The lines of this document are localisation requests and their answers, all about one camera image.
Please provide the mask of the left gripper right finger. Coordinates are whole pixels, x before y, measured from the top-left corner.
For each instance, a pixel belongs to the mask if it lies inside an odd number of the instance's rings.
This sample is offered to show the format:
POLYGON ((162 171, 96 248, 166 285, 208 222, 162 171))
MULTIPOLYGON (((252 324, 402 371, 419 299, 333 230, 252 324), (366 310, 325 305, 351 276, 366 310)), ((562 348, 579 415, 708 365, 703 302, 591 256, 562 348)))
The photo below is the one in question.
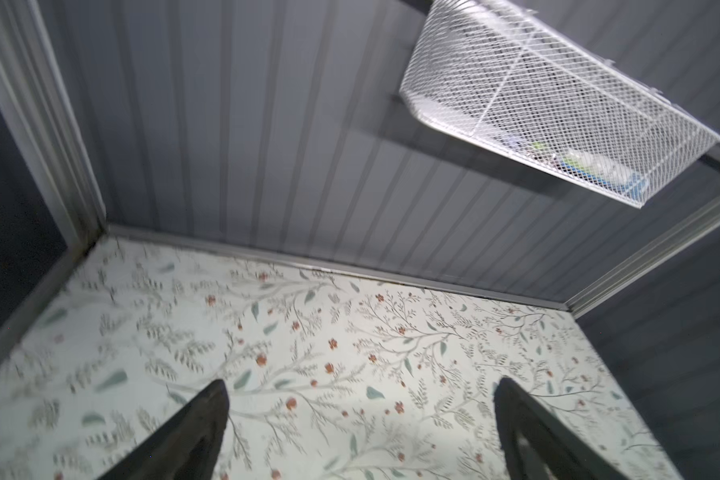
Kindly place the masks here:
POLYGON ((507 472, 519 479, 623 479, 625 476, 509 377, 494 392, 507 472))

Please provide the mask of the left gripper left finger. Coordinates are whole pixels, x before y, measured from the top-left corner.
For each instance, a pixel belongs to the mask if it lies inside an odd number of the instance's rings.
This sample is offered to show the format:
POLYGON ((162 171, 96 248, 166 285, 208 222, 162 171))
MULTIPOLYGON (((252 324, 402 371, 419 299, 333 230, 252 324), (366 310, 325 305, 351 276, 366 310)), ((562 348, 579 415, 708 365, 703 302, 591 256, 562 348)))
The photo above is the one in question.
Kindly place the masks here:
POLYGON ((214 380, 123 460, 104 479, 210 479, 229 412, 225 383, 214 380))

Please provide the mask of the tubes in white basket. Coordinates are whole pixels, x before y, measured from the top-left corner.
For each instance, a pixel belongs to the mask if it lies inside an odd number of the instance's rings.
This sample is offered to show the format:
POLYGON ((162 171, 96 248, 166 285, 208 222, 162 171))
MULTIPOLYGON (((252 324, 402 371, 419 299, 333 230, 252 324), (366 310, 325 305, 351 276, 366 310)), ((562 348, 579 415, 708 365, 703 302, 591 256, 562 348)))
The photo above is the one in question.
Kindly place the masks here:
POLYGON ((502 135, 499 140, 508 150, 522 154, 536 165, 559 171, 566 177, 604 188, 621 197, 644 202, 649 180, 607 156, 571 148, 561 153, 542 142, 529 142, 511 134, 502 135))

